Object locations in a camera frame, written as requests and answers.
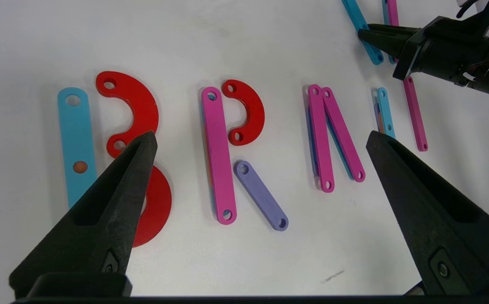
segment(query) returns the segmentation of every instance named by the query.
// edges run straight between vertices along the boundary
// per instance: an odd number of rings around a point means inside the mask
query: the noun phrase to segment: blue bar
[[[363,14],[361,13],[361,10],[359,9],[359,6],[355,2],[355,0],[342,0],[342,3],[344,4],[346,11],[348,12],[349,18],[351,19],[355,30],[358,32],[360,29],[367,30],[368,24],[364,20]],[[378,48],[364,41],[361,42],[363,43],[364,48],[367,51],[368,56],[370,57],[370,60],[372,60],[372,63],[378,65],[383,62],[383,54],[381,54],[381,51]]]
[[[78,98],[69,100],[75,101],[75,103],[67,101],[70,96]],[[65,88],[57,95],[57,103],[59,105],[68,207],[71,208],[96,180],[89,98],[87,93],[81,89]],[[74,171],[76,162],[85,162],[87,170],[84,172]]]
[[[395,126],[393,125],[393,119],[391,118],[391,108],[389,108],[389,96],[385,88],[378,88],[378,105],[380,107],[380,115],[383,122],[383,129],[385,134],[395,137]]]

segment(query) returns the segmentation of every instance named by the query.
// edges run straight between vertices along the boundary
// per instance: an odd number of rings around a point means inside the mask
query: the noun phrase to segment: red semicircle piece
[[[137,79],[124,73],[104,71],[96,77],[96,89],[107,98],[119,98],[126,102],[132,110],[134,120],[130,129],[109,137],[106,150],[116,158],[121,153],[115,143],[130,144],[137,136],[158,129],[158,107],[149,90]]]
[[[141,246],[152,240],[166,224],[170,211],[171,189],[169,183],[164,174],[153,166],[147,186],[147,203],[140,216],[132,247]]]
[[[227,98],[239,100],[246,109],[246,122],[241,127],[229,131],[229,142],[233,146],[250,144],[264,129],[265,110],[260,96],[248,84],[235,79],[223,83],[222,93]]]

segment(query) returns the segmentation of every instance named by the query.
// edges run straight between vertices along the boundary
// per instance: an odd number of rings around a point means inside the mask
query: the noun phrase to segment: black bolt
[[[444,262],[438,263],[438,272],[442,277],[449,277],[449,267]]]

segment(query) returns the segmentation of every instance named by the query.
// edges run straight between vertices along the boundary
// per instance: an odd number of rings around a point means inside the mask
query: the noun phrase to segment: hole
[[[72,170],[78,174],[85,173],[87,171],[87,168],[88,168],[87,163],[84,161],[77,161],[72,166]]]
[[[106,87],[106,89],[108,90],[113,90],[115,89],[115,87],[117,86],[117,84],[115,83],[115,80],[114,79],[106,79],[106,81],[104,81],[104,87]]]
[[[248,166],[246,164],[242,164],[241,166],[239,166],[239,172],[241,174],[246,174],[248,173]]]
[[[79,106],[81,99],[77,95],[70,95],[66,98],[66,103],[69,106]]]
[[[444,262],[438,263],[438,272],[442,277],[448,278],[451,272],[449,271],[449,267]]]
[[[241,132],[235,132],[235,140],[243,141],[243,134]]]
[[[126,148],[126,144],[123,141],[115,141],[113,143],[113,148],[117,150],[124,150]]]
[[[222,215],[222,217],[227,221],[229,219],[231,219],[231,211],[229,210],[224,210],[224,213]]]

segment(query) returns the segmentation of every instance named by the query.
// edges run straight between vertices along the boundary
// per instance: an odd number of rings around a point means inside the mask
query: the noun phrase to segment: white table surface
[[[359,1],[382,23],[378,0]],[[399,0],[401,25],[453,17],[455,1]],[[414,75],[428,138],[418,152],[393,66],[374,66],[339,0],[0,1],[0,303],[9,273],[67,209],[57,93],[90,98],[96,162],[131,123],[121,100],[94,86],[101,71],[142,81],[160,110],[156,165],[173,193],[161,233],[132,251],[134,295],[401,294],[420,280],[365,144],[376,121],[370,90],[385,87],[397,139],[489,212],[489,95]],[[263,100],[261,136],[230,147],[256,168],[289,218],[273,231],[234,179],[236,222],[210,206],[199,91],[236,78]],[[331,141],[336,189],[312,176],[303,90],[335,93],[366,170],[350,181]],[[245,110],[225,99],[228,128]],[[330,281],[325,279],[344,271]]]

